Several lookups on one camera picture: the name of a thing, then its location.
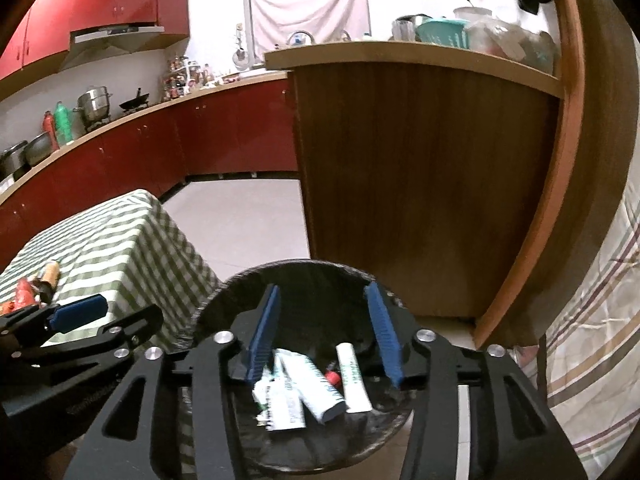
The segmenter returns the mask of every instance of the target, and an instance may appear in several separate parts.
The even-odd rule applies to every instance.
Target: white curtain
[[[342,30],[352,38],[369,32],[367,0],[251,0],[251,13],[258,59],[297,30],[309,32],[316,43],[337,40]]]

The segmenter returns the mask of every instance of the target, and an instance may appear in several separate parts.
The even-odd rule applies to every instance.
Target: tiled floor
[[[169,199],[164,208],[221,280],[258,264],[309,257],[297,180],[194,182]],[[474,347],[470,327],[457,320],[423,317],[418,322],[453,344]],[[463,408],[456,480],[468,478],[469,453],[468,391],[461,387],[459,396]],[[411,419],[385,447],[351,468],[298,478],[397,479],[410,430]]]

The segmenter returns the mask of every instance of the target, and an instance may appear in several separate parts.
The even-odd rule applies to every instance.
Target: striped fabric
[[[593,480],[640,418],[640,135],[604,243],[546,341],[548,405]]]
[[[10,300],[23,276],[57,260],[61,277],[54,302],[92,294],[109,303],[107,316],[48,344],[95,335],[113,319],[155,303],[164,325],[147,344],[169,350],[196,307],[218,280],[158,200],[136,190],[87,209],[33,237],[0,274],[0,302]]]

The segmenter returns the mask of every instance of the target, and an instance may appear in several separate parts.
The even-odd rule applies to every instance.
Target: red bottle cap
[[[325,373],[324,378],[327,381],[329,381],[331,386],[333,386],[334,388],[339,386],[340,383],[342,382],[342,378],[340,377],[340,374],[337,374],[336,372],[332,372],[332,371]]]

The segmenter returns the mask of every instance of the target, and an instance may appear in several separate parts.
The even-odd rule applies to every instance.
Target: range hood
[[[72,32],[71,48],[60,70],[106,57],[131,54],[162,34],[155,25],[112,25],[98,30]]]

